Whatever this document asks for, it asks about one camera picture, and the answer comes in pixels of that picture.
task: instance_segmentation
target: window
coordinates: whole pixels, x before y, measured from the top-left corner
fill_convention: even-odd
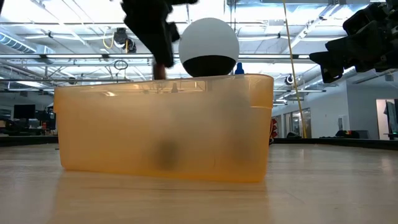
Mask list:
[[[303,110],[303,117],[305,122],[305,132],[307,138],[311,138],[311,109],[306,108]],[[294,132],[303,137],[303,124],[300,117],[300,111],[293,111],[291,113],[284,114],[285,119],[285,131],[284,136],[287,136],[289,132]]]

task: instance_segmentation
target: ceiling pipe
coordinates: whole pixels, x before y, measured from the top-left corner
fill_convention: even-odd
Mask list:
[[[1,68],[0,67],[0,75],[8,78],[14,78],[16,80],[25,80],[25,81],[17,81],[16,83],[21,84],[21,85],[26,85],[26,86],[34,86],[36,88],[38,87],[43,87],[43,88],[51,88],[52,86],[48,85],[43,85],[43,84],[36,84],[34,85],[35,82],[32,82],[34,80],[33,78],[29,78],[27,75],[23,75],[19,73],[16,69],[13,69],[12,67],[8,68]]]
[[[77,16],[77,18],[79,18],[80,23],[81,23],[84,27],[86,27],[86,26],[84,25],[83,19],[79,16],[79,14],[77,14],[77,12],[75,12],[75,10],[73,10],[72,7],[70,7],[69,4],[65,2],[65,0],[61,0],[61,1],[62,1],[62,2],[63,2],[63,3],[76,15],[76,16]]]
[[[7,65],[7,66],[9,66],[9,67],[12,67],[13,70],[18,71],[18,72],[21,72],[21,73],[24,74],[24,75],[27,75],[27,76],[36,76],[36,77],[39,77],[39,78],[45,78],[45,76],[42,75],[42,74],[39,74],[39,73],[30,71],[30,70],[28,70],[28,69],[26,69],[26,68],[22,68],[21,66],[18,66],[18,65],[16,65],[16,64],[13,64],[13,63],[10,63],[10,62],[7,62],[7,61],[5,61],[5,60],[1,60],[1,59],[0,59],[0,63],[3,64],[3,65]]]
[[[364,78],[362,78],[360,80],[357,80],[357,81],[353,82],[353,84],[361,84],[361,83],[373,80],[375,78],[383,77],[384,75],[387,75],[387,74],[393,74],[396,71],[398,71],[398,69],[388,69],[388,70],[386,70],[384,72],[381,72],[381,73],[374,72],[374,75],[372,75],[370,77],[364,77]]]
[[[291,41],[291,46],[292,48],[296,46],[301,40],[303,40],[308,33],[310,33],[314,28],[316,28],[317,25],[319,25],[322,20],[325,20],[325,17],[328,17],[330,15],[330,12],[333,12],[337,5],[328,5],[320,14],[319,16],[312,22],[309,22],[304,29],[302,29],[296,36],[295,38]],[[289,46],[287,46],[284,50],[281,50],[281,54],[289,54],[290,49]]]
[[[94,19],[91,18],[91,17],[87,14],[87,12],[84,11],[84,10],[80,7],[80,5],[79,5],[75,0],[72,0],[72,1],[73,1],[73,3],[75,3],[75,5],[85,14],[85,16],[91,21],[92,25],[95,26],[95,21],[94,21]],[[83,26],[89,27],[89,29],[91,29],[93,32],[95,32],[95,30],[94,30],[92,27],[87,26],[87,25],[84,23],[84,21],[82,21],[82,24],[83,24]],[[105,31],[103,31],[101,28],[99,28],[99,29],[100,29],[100,31],[102,32],[102,34],[105,35]]]
[[[132,69],[137,73],[137,75],[139,75],[142,78],[143,81],[147,80],[144,74],[142,74],[142,72],[137,67],[134,66]]]
[[[24,64],[24,67],[98,67],[98,66],[109,66],[111,62],[104,63],[73,63],[73,62],[56,62],[51,65],[41,64],[41,63],[27,63]],[[136,63],[136,62],[127,62],[129,66],[150,66],[150,63]]]
[[[3,32],[0,32],[0,44],[3,44],[7,47],[10,47],[14,50],[17,50],[23,54],[34,54],[36,53],[36,49],[34,49],[31,46],[28,46],[25,43],[22,43],[21,41],[18,41],[17,39],[11,37],[10,35],[7,35]]]
[[[35,58],[51,58],[63,60],[109,60],[109,59],[151,59],[152,54],[40,54],[40,55],[24,55],[24,54],[0,54],[1,59],[35,59]],[[179,59],[180,55],[175,54],[174,59]],[[287,59],[290,60],[289,54],[239,54],[239,59]],[[309,55],[293,54],[293,59],[311,61]]]
[[[28,35],[22,35],[25,39],[31,40],[31,39],[46,39],[46,38],[50,38],[48,35],[32,35],[32,34],[28,34]],[[83,40],[103,40],[103,39],[112,39],[113,35],[106,35],[106,36],[101,36],[98,37],[97,35],[80,35],[80,37]],[[138,39],[136,36],[129,34],[130,38],[133,39]],[[342,38],[345,36],[342,35],[337,35],[337,36],[328,36],[328,37],[324,37],[324,36],[314,36],[314,37],[305,37],[302,38],[301,41],[312,41],[312,42],[316,42],[316,41],[330,41],[330,40],[336,40],[339,38]],[[70,35],[65,35],[65,34],[54,34],[51,35],[51,38],[58,38],[58,39],[65,39],[65,40],[79,40],[74,36],[70,36]],[[250,42],[250,41],[259,41],[259,40],[271,40],[271,39],[279,39],[279,38],[283,38],[283,39],[287,39],[286,35],[277,35],[277,34],[271,34],[271,35],[265,35],[265,36],[260,36],[260,35],[252,35],[252,36],[238,36],[238,40],[241,42]]]
[[[353,76],[355,76],[356,70],[354,67],[351,67],[347,70],[345,70],[345,72],[343,73],[343,77],[340,78],[336,83],[341,82],[343,80],[346,80],[348,78],[351,78]],[[300,85],[297,87],[298,90],[306,90],[308,88],[313,88],[315,85],[316,86],[321,86],[322,88],[324,88],[325,86],[322,85],[323,84],[323,78],[321,75],[318,75],[317,77],[315,77],[314,79],[310,80],[309,82],[304,83],[303,85]],[[294,90],[292,90],[291,93],[284,93],[280,96],[277,96],[278,99],[283,100],[286,99],[288,96],[292,96],[296,94],[296,92]]]
[[[0,82],[128,82],[128,80],[125,79],[14,79],[14,78],[3,78],[0,79]]]
[[[39,8],[43,9],[45,12],[49,13],[54,19],[57,20],[58,24],[61,25],[62,27],[64,27],[67,31],[69,31],[69,33],[71,33],[72,36],[76,37],[83,45],[86,45],[87,47],[89,47],[92,51],[96,52],[96,50],[94,48],[92,48],[90,46],[89,43],[87,43],[85,40],[83,40],[81,37],[79,37],[79,35],[77,35],[75,33],[75,31],[73,31],[71,28],[69,28],[68,26],[65,25],[65,23],[63,21],[61,21],[56,15],[52,14],[42,2],[37,2],[36,0],[30,0],[32,3],[34,3],[36,6],[38,6]]]
[[[175,22],[176,24],[187,24],[186,21]],[[246,26],[263,26],[263,22],[253,21],[253,22],[236,22],[237,24],[246,25]],[[92,26],[92,27],[127,27],[123,22],[84,22],[83,24],[79,22],[66,22],[65,26]],[[59,26],[59,23],[56,22],[35,22],[34,24],[30,22],[0,22],[0,26],[3,27],[40,27],[40,26]]]

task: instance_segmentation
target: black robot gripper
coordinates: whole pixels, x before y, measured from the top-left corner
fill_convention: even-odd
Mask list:
[[[198,0],[123,0],[124,23],[154,55],[155,61],[167,68],[174,65],[172,43],[180,39],[174,22],[166,18],[173,5],[195,4]]]

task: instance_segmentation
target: desk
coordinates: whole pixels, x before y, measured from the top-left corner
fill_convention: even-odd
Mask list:
[[[388,134],[386,134],[386,135],[388,135],[388,137],[390,138],[390,140],[395,140],[395,138],[398,138],[398,134],[388,133]]]

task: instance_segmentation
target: computer monitor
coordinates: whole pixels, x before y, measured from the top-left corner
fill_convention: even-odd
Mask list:
[[[14,105],[14,119],[35,118],[36,105]]]

